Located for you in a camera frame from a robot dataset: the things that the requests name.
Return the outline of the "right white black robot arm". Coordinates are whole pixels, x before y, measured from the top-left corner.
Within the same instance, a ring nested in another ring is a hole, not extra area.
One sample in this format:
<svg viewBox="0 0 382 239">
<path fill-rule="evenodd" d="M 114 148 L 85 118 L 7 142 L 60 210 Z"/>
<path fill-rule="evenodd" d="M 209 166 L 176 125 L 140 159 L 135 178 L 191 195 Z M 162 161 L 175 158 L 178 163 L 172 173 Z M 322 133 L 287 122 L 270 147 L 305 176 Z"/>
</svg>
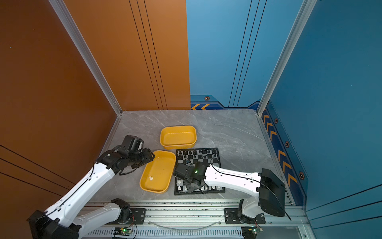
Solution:
<svg viewBox="0 0 382 239">
<path fill-rule="evenodd" d="M 250 195 L 241 199 L 237 218 L 244 224 L 265 224 L 264 214 L 288 216 L 285 211 L 285 184 L 269 169 L 248 173 L 197 162 L 193 166 L 178 163 L 173 175 L 185 182 L 189 192 L 204 187 L 223 187 Z"/>
</svg>

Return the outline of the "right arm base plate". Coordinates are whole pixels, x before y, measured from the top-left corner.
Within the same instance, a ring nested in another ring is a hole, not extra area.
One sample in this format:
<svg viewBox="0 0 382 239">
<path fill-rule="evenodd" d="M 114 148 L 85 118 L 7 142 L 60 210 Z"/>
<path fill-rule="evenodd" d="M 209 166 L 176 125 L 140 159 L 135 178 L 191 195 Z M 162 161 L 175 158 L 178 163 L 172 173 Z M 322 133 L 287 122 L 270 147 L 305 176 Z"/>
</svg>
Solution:
<svg viewBox="0 0 382 239">
<path fill-rule="evenodd" d="M 263 213 L 257 215 L 255 218 L 250 218 L 242 213 L 239 213 L 238 208 L 225 208 L 224 209 L 225 223 L 228 225 L 233 224 L 248 224 L 248 225 L 264 225 L 266 224 L 265 216 Z"/>
</svg>

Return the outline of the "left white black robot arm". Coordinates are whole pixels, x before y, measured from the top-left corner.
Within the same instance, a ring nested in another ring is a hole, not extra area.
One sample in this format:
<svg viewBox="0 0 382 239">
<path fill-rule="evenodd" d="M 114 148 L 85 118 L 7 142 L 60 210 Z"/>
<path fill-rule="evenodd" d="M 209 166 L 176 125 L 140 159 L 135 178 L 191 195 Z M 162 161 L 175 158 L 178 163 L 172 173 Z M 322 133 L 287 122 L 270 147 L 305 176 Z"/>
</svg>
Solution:
<svg viewBox="0 0 382 239">
<path fill-rule="evenodd" d="M 83 216 L 78 213 L 108 181 L 116 175 L 125 175 L 125 168 L 131 167 L 135 171 L 154 160 L 154 153 L 143 145 L 144 141 L 139 137 L 127 135 L 122 144 L 105 151 L 66 195 L 44 212 L 37 210 L 28 218 L 32 237 L 80 239 L 110 222 L 131 221 L 129 203 L 119 198 Z"/>
</svg>

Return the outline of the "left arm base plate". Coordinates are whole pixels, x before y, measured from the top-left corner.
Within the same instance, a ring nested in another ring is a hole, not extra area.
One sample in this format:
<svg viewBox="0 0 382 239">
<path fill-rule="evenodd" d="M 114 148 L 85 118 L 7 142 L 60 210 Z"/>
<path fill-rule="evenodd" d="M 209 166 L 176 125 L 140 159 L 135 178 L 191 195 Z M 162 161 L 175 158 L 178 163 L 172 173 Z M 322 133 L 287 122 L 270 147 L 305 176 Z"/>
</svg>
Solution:
<svg viewBox="0 0 382 239">
<path fill-rule="evenodd" d="M 128 211 L 122 211 L 122 216 L 117 222 L 121 225 L 143 225 L 146 217 L 145 208 L 130 208 Z"/>
</svg>

